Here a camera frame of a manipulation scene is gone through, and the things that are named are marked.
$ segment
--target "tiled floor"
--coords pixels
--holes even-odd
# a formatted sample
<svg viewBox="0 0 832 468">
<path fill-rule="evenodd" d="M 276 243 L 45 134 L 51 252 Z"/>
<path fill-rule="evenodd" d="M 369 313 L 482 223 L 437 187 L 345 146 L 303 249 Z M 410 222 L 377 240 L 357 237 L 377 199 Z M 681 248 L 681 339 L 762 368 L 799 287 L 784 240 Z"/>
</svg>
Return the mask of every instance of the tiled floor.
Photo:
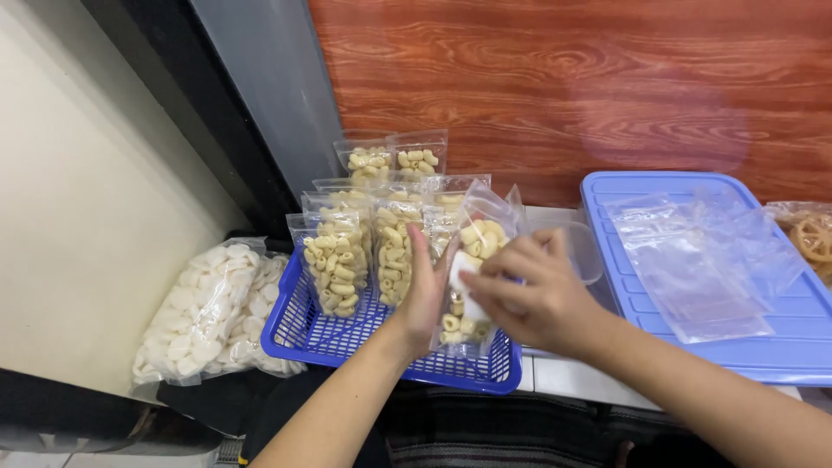
<svg viewBox="0 0 832 468">
<path fill-rule="evenodd" d="M 27 453 L 0 451 L 0 468 L 207 468 L 210 453 L 196 456 L 131 456 L 79 453 Z"/>
</svg>

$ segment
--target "wood grain surface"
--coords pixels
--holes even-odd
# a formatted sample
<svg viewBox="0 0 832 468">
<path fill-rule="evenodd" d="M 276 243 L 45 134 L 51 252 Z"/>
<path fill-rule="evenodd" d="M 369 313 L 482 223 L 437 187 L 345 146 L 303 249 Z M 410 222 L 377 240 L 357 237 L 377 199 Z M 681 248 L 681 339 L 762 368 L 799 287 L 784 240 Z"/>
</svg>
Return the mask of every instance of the wood grain surface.
<svg viewBox="0 0 832 468">
<path fill-rule="evenodd" d="M 601 170 L 832 202 L 828 0 L 309 0 L 344 128 L 450 129 L 448 173 L 574 207 Z"/>
</svg>

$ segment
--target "blue container lid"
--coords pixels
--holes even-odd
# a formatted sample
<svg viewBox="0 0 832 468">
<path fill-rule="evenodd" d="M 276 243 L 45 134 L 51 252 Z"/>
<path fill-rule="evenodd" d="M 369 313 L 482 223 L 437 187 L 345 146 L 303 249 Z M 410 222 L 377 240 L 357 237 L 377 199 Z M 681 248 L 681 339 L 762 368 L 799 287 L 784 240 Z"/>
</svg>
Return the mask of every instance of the blue container lid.
<svg viewBox="0 0 832 468">
<path fill-rule="evenodd" d="M 748 207 L 760 203 L 742 182 L 713 172 L 594 172 L 581 182 L 587 219 L 618 312 L 630 323 L 752 380 L 794 386 L 832 386 L 832 296 L 807 265 L 765 316 L 775 334 L 682 345 L 645 293 L 603 203 L 664 192 L 676 203 L 696 187 L 735 190 Z M 788 241 L 779 229 L 776 235 Z"/>
</svg>

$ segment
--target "blue plastic container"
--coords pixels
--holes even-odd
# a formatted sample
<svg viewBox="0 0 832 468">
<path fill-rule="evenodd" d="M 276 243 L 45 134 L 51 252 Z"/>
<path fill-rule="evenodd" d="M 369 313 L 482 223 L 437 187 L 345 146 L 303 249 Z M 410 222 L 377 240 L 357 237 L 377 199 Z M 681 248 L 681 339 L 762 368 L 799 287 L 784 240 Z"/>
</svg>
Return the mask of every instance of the blue plastic container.
<svg viewBox="0 0 832 468">
<path fill-rule="evenodd" d="M 372 301 L 350 318 L 325 316 L 315 310 L 308 275 L 295 249 L 280 278 L 280 297 L 263 327 L 260 344 L 273 357 L 310 364 L 338 367 L 352 356 L 361 343 L 378 328 L 389 308 Z M 276 337 L 283 343 L 275 342 Z M 520 345 L 498 331 L 487 357 L 477 360 L 449 357 L 439 353 L 416 360 L 403 379 L 472 391 L 505 395 L 517 389 L 522 377 Z"/>
<path fill-rule="evenodd" d="M 693 189 L 736 191 L 748 207 L 760 203 L 742 182 L 712 172 L 594 172 L 581 183 L 592 234 L 604 263 L 618 311 L 630 323 L 665 341 L 750 379 L 780 385 L 832 386 L 832 296 L 807 265 L 794 284 L 772 303 L 765 317 L 775 334 L 682 345 L 644 291 L 603 203 L 664 192 L 676 203 Z M 786 235 L 776 230 L 780 239 Z"/>
</svg>

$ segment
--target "clear plastic container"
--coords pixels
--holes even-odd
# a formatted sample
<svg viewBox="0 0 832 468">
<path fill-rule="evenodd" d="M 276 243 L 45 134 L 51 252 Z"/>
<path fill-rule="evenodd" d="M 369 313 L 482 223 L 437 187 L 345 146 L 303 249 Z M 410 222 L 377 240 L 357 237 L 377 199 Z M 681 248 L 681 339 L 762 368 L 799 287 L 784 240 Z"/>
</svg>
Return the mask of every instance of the clear plastic container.
<svg viewBox="0 0 832 468">
<path fill-rule="evenodd" d="M 589 286 L 604 274 L 604 266 L 601 264 L 601 257 L 598 255 L 589 226 L 557 219 L 530 219 L 528 223 L 532 231 L 553 227 L 561 227 L 566 231 L 569 259 L 572 260 L 572 267 L 583 284 Z"/>
</svg>

